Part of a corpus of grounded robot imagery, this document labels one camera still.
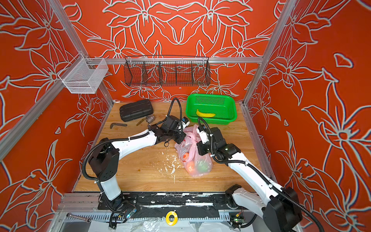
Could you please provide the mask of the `pink plastic bag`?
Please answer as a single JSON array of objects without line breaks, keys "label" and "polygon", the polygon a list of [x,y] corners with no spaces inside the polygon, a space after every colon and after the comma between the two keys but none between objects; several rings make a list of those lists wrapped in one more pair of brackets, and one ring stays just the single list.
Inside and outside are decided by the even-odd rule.
[{"label": "pink plastic bag", "polygon": [[[194,161],[195,163],[195,174],[191,175],[192,177],[201,177],[211,172],[213,167],[213,162],[208,155],[200,156],[197,151],[197,143],[201,141],[200,136],[197,134],[196,129],[198,125],[193,125],[186,127],[184,132],[186,133],[186,137],[181,144],[175,144],[174,147],[177,151],[178,157],[180,162],[182,163],[183,167],[186,168],[186,164],[190,161]],[[199,162],[208,162],[210,165],[209,172],[207,173],[200,173],[197,169]]]}]

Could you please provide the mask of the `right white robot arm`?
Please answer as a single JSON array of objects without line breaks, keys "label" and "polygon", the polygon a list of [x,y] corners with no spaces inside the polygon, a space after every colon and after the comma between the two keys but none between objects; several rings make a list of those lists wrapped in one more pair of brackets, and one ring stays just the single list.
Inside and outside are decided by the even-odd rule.
[{"label": "right white robot arm", "polygon": [[219,164],[225,164],[239,174],[258,194],[260,200],[244,196],[245,190],[237,185],[229,189],[233,201],[261,217],[271,232],[291,232],[306,214],[318,227],[324,227],[304,206],[300,205],[293,188],[284,188],[268,178],[248,160],[234,144],[226,143],[219,128],[210,128],[205,119],[198,118],[198,134],[201,142],[197,144],[200,155],[210,154]]}]

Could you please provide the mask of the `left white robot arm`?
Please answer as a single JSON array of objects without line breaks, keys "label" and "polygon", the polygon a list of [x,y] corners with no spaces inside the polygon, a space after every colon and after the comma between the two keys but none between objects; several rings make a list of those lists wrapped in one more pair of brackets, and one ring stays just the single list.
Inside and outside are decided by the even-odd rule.
[{"label": "left white robot arm", "polygon": [[119,161],[140,149],[159,143],[168,144],[171,140],[180,144],[185,139],[184,129],[189,120],[182,116],[182,106],[178,98],[173,98],[168,113],[162,121],[149,125],[148,129],[134,136],[117,139],[102,139],[93,146],[84,158],[81,173],[85,179],[94,181],[103,203],[108,209],[119,214],[126,211],[129,201],[121,194],[117,181]]}]

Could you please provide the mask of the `green fruit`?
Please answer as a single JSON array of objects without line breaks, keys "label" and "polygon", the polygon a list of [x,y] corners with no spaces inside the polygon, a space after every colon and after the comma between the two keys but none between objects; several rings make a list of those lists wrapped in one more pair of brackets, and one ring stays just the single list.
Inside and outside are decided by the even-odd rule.
[{"label": "green fruit", "polygon": [[197,169],[200,173],[207,173],[209,172],[210,165],[208,162],[199,162]]}]

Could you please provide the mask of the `orange fruit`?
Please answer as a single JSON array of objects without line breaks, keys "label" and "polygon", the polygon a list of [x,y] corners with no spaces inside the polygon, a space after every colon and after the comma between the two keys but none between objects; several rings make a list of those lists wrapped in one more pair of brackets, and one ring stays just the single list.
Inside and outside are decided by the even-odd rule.
[{"label": "orange fruit", "polygon": [[187,172],[188,172],[190,175],[193,175],[193,174],[195,174],[195,172],[196,172],[194,161],[190,161],[190,162],[188,162],[188,163],[186,164],[185,168],[186,168]]}]

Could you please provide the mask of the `metal drill chuck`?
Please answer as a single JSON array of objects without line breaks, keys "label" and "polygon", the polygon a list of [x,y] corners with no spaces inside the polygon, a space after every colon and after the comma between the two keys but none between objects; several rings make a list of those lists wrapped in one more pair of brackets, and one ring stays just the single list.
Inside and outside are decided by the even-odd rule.
[{"label": "metal drill chuck", "polygon": [[141,119],[137,124],[136,126],[139,126],[141,123],[143,123],[144,121],[146,121],[148,124],[151,124],[154,120],[156,119],[156,117],[154,115],[150,115],[150,116],[146,116],[145,118]]}]

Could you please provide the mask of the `yellow banana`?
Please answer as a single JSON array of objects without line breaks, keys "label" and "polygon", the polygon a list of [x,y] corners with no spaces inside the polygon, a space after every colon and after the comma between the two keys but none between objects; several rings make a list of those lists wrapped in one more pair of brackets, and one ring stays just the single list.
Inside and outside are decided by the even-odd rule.
[{"label": "yellow banana", "polygon": [[201,117],[201,118],[213,118],[216,116],[216,114],[214,113],[203,113],[199,111],[199,109],[196,110],[196,114],[198,117]]}]

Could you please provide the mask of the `black tool case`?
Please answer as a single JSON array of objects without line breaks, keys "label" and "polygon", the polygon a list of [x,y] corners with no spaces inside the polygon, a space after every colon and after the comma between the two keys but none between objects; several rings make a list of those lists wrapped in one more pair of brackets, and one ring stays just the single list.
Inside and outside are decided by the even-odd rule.
[{"label": "black tool case", "polygon": [[121,106],[119,113],[123,122],[129,122],[152,115],[154,109],[152,103],[148,99],[144,99]]}]

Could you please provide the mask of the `green plastic basket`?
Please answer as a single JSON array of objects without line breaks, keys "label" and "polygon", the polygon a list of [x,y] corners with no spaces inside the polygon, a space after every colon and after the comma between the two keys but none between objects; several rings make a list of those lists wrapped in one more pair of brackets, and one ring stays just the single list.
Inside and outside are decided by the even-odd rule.
[{"label": "green plastic basket", "polygon": [[237,119],[235,100],[230,96],[214,94],[191,94],[187,98],[186,116],[197,123],[197,111],[203,114],[215,114],[213,117],[204,117],[208,124],[228,125]]}]

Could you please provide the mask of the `black hex key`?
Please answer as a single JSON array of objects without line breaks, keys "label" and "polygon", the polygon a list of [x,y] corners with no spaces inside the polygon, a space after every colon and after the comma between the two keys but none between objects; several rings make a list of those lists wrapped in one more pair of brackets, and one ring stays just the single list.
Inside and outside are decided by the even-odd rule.
[{"label": "black hex key", "polygon": [[113,129],[114,127],[127,127],[128,125],[125,123],[111,123],[110,129]]}]

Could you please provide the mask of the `yellow tape roll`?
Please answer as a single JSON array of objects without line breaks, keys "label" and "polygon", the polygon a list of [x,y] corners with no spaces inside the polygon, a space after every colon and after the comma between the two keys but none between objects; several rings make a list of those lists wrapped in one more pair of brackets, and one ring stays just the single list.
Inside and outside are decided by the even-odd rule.
[{"label": "yellow tape roll", "polygon": [[165,217],[165,220],[169,226],[174,226],[178,222],[178,215],[175,211],[169,211]]}]

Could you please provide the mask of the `clear plastic bin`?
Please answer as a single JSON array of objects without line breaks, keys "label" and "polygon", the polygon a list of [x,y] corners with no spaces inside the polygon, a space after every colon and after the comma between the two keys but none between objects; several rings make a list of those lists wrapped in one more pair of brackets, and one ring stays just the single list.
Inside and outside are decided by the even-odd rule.
[{"label": "clear plastic bin", "polygon": [[108,70],[105,59],[100,58],[96,64],[91,64],[89,59],[79,53],[58,74],[58,77],[72,94],[94,94]]}]

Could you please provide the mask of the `metal wrench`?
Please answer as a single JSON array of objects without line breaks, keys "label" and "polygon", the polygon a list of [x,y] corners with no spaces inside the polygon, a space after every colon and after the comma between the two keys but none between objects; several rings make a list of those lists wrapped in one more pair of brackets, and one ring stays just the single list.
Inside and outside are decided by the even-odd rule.
[{"label": "metal wrench", "polygon": [[86,223],[91,223],[91,222],[92,222],[92,219],[91,219],[91,218],[88,218],[88,217],[82,217],[82,216],[78,216],[78,215],[73,215],[73,214],[71,214],[71,213],[67,213],[67,214],[66,214],[66,217],[70,217],[70,218],[74,218],[74,219],[82,220],[82,221],[85,221]]}]

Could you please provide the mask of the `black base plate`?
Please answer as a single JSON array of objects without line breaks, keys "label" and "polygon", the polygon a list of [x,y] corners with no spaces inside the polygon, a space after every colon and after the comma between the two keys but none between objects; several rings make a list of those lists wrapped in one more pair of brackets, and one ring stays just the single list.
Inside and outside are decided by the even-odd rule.
[{"label": "black base plate", "polygon": [[224,192],[122,192],[112,204],[116,206],[124,200],[129,201],[129,209],[206,206],[216,210],[246,210],[234,203]]}]

